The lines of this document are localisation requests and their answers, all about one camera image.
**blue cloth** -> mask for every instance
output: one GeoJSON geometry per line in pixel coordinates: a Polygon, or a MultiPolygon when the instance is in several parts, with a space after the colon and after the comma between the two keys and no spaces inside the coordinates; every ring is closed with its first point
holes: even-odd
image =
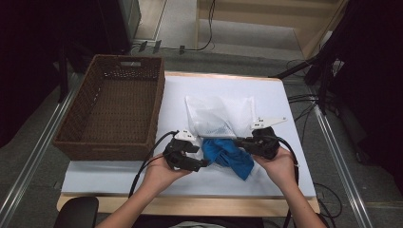
{"type": "Polygon", "coordinates": [[[229,139],[204,139],[201,149],[204,158],[225,167],[231,167],[244,181],[252,171],[254,162],[249,153],[239,149],[229,139]]]}

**person's left hand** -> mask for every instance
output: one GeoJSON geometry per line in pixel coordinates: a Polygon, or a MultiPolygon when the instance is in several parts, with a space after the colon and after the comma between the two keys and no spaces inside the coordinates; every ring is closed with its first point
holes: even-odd
{"type": "Polygon", "coordinates": [[[145,188],[148,193],[154,194],[155,196],[160,194],[177,179],[191,173],[191,171],[187,170],[171,169],[162,154],[151,158],[150,161],[152,162],[147,166],[140,188],[145,188]]]}

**wicker basket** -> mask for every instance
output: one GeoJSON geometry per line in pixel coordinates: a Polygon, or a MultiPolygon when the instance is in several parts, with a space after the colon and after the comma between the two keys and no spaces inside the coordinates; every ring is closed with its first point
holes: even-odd
{"type": "Polygon", "coordinates": [[[53,144],[73,161],[143,160],[163,87],[162,58],[95,56],[53,144]]]}

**human hand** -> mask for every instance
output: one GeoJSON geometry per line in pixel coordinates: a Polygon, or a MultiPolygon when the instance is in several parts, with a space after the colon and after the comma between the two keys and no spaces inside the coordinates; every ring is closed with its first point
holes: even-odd
{"type": "Polygon", "coordinates": [[[296,184],[293,156],[290,151],[280,147],[272,160],[257,155],[253,155],[253,158],[266,170],[267,175],[281,191],[290,184],[296,184]]]}
{"type": "Polygon", "coordinates": [[[151,158],[150,161],[152,162],[147,166],[140,188],[145,189],[149,194],[153,194],[154,197],[177,179],[191,173],[188,170],[171,169],[163,154],[151,158]]]}

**forearm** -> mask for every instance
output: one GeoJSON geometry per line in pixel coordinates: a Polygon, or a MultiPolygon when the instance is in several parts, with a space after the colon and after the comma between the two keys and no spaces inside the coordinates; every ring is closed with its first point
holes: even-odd
{"type": "Polygon", "coordinates": [[[118,210],[107,217],[102,223],[97,225],[97,228],[114,227],[124,228],[132,227],[133,223],[139,217],[143,209],[155,197],[156,193],[140,188],[133,194],[118,210]]]}
{"type": "Polygon", "coordinates": [[[281,189],[298,228],[325,227],[306,198],[302,195],[296,183],[291,183],[281,189]]]}

